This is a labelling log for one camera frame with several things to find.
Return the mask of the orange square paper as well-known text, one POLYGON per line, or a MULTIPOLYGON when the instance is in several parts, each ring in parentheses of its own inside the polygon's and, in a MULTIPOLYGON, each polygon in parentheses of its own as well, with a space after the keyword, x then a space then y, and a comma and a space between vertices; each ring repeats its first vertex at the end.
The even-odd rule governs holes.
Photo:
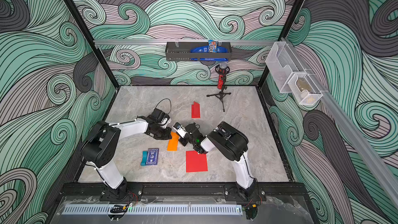
POLYGON ((167 151, 177 151, 179 143, 179 135, 175 132, 171 132, 172 138, 169 140, 167 151))

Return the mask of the red square paper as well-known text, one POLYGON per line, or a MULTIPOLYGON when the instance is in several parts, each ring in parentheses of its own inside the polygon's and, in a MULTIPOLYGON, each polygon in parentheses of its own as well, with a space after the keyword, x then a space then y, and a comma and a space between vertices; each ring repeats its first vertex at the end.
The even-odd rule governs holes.
POLYGON ((191 105, 191 117, 192 118, 201 118, 200 104, 197 102, 194 102, 191 105))
POLYGON ((186 172, 207 172, 207 155, 196 151, 186 151, 186 172))

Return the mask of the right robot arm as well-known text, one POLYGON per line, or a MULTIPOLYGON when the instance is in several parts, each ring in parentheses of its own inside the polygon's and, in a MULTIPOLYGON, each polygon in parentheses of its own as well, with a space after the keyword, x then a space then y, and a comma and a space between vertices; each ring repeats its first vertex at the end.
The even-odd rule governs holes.
POLYGON ((218 149, 226 159, 233 163, 239 197, 244 201, 256 197, 257 180, 252 176, 249 166, 246 135, 224 121, 207 135, 199 131, 196 123, 184 127, 176 122, 173 129, 183 146, 190 143, 199 154, 207 154, 214 148, 218 149))

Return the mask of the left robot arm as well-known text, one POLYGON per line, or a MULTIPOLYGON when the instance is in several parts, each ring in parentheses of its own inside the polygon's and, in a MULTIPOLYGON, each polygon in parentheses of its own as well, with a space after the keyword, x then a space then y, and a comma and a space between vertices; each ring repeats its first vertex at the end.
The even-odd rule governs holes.
POLYGON ((132 121, 99 121, 94 125, 84 141, 81 154, 94 166, 106 186, 102 199, 121 201, 129 196, 127 181, 114 161, 119 141, 138 134, 145 134, 155 140, 170 140, 170 122, 169 114, 155 108, 150 115, 138 116, 132 121))

